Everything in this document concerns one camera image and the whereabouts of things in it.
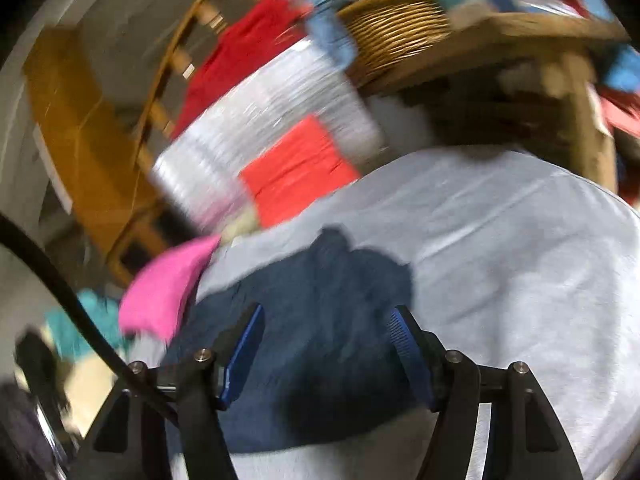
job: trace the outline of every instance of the screw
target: screw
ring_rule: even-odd
[[[142,361],[133,361],[129,364],[129,368],[131,368],[131,371],[137,375],[145,370],[146,365]]]
[[[526,374],[529,371],[529,365],[523,361],[516,361],[513,364],[513,369],[519,374]]]
[[[196,351],[196,353],[193,355],[193,358],[196,359],[196,361],[199,363],[208,361],[209,359],[211,359],[211,350],[209,350],[208,348],[201,348],[200,350]]]
[[[462,354],[457,350],[447,350],[444,354],[444,358],[450,363],[459,363],[462,361]]]

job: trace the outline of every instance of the folded red fabric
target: folded red fabric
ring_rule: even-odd
[[[254,197],[260,223],[271,227],[360,175],[341,157],[320,121],[309,115],[248,164],[240,177]]]
[[[286,0],[259,0],[221,36],[209,59],[193,75],[172,138],[209,106],[278,54],[305,37],[300,11]]]

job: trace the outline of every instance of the teal cloth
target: teal cloth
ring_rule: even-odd
[[[115,301],[100,298],[89,288],[78,292],[78,301],[107,343],[116,349],[126,347],[127,340],[118,328],[118,304]],[[61,308],[47,312],[45,319],[60,357],[76,362],[91,351],[89,343]]]

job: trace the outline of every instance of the gray sheet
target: gray sheet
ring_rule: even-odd
[[[414,315],[478,364],[526,361],[586,480],[640,427],[640,221],[619,198],[533,156],[497,148],[412,153],[292,221],[214,256],[198,296],[339,224],[414,274]],[[433,417],[422,410],[327,446],[233,457],[240,479],[413,480]],[[482,410],[469,478],[480,478]]]

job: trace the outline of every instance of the black cable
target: black cable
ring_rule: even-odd
[[[149,386],[130,370],[116,351],[105,341],[95,327],[89,315],[78,301],[68,283],[62,278],[47,255],[17,225],[0,213],[0,244],[20,258],[49,289],[69,319],[86,339],[95,353],[106,363],[111,371],[122,379],[135,393],[139,394],[160,415],[178,426],[178,416],[169,406],[168,398]]]

